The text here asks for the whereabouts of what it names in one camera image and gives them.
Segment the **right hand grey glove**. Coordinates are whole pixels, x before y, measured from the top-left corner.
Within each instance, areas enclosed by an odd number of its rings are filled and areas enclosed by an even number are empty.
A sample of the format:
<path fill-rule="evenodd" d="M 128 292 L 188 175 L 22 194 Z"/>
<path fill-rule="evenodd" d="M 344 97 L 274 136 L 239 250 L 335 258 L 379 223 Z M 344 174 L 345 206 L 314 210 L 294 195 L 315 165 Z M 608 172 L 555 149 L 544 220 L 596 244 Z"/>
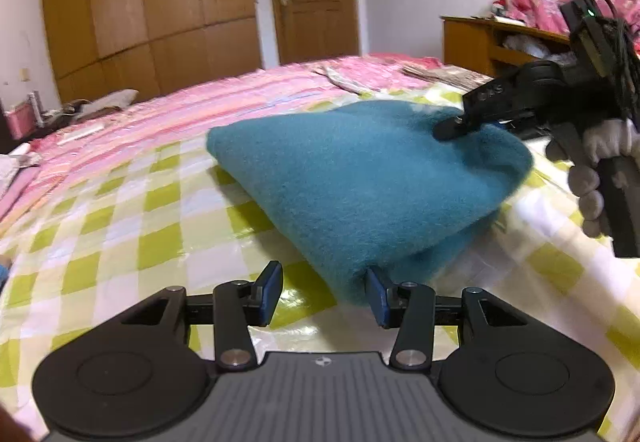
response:
<path fill-rule="evenodd" d="M 552 125 L 546 156 L 552 162 L 570 160 L 574 163 L 568 172 L 567 185 L 578 198 L 585 235 L 611 236 L 597 166 L 602 160 L 622 157 L 634 160 L 638 167 L 639 131 L 629 119 L 608 119 L 582 133 L 582 145 L 577 146 L 571 138 L 567 124 Z"/>

